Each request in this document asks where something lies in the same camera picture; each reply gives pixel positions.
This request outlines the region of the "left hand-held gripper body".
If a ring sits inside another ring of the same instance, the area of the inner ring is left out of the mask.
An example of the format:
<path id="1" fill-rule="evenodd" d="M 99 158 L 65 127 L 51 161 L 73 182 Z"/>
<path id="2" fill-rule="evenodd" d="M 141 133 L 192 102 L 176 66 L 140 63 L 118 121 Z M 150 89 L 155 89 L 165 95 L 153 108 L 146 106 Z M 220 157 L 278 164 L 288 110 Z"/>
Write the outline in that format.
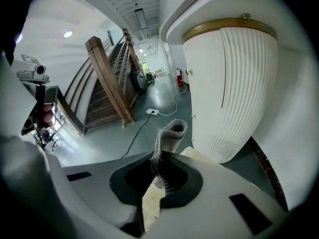
<path id="1" fill-rule="evenodd" d="M 49 76 L 46 75 L 46 66 L 28 55 L 22 54 L 21 60 L 16 61 L 16 75 L 36 99 L 36 104 L 21 130 L 21 134 L 26 135 L 35 129 L 44 128 L 43 107 L 45 104 L 55 103 L 56 112 L 59 87 L 49 84 L 50 80 Z"/>

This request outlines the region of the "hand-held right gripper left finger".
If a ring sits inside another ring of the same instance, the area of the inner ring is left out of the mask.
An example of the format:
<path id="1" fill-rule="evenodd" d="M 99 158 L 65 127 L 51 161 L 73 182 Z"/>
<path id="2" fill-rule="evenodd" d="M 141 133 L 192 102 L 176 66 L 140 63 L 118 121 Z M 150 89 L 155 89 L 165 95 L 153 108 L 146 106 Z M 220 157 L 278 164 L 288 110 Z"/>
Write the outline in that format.
<path id="1" fill-rule="evenodd" d="M 46 156 L 57 196 L 77 237 L 141 237 L 142 198 L 154 179 L 151 154 L 62 167 Z"/>

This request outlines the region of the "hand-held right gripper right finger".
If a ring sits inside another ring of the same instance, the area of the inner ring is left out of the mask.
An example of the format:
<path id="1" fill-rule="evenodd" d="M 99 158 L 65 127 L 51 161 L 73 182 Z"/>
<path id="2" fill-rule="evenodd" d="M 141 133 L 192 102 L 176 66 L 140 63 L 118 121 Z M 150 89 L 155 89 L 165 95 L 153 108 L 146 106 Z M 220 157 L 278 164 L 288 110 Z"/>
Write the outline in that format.
<path id="1" fill-rule="evenodd" d="M 231 197 L 243 194 L 272 223 L 285 212 L 279 203 L 237 173 L 177 155 L 177 159 L 199 171 L 203 186 L 186 206 L 164 209 L 146 232 L 148 239 L 251 239 L 252 231 L 241 217 Z"/>

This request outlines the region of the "person's left hand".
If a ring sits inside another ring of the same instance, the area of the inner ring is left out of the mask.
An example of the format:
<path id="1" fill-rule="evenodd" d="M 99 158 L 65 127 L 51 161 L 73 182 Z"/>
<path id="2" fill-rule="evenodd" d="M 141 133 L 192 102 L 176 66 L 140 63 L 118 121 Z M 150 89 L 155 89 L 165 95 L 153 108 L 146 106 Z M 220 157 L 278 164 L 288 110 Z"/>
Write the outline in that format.
<path id="1" fill-rule="evenodd" d="M 55 118 L 55 103 L 51 104 L 45 104 L 43 107 L 44 115 L 43 115 L 43 121 L 44 121 L 44 128 L 48 128 L 51 126 L 54 126 L 56 123 Z"/>

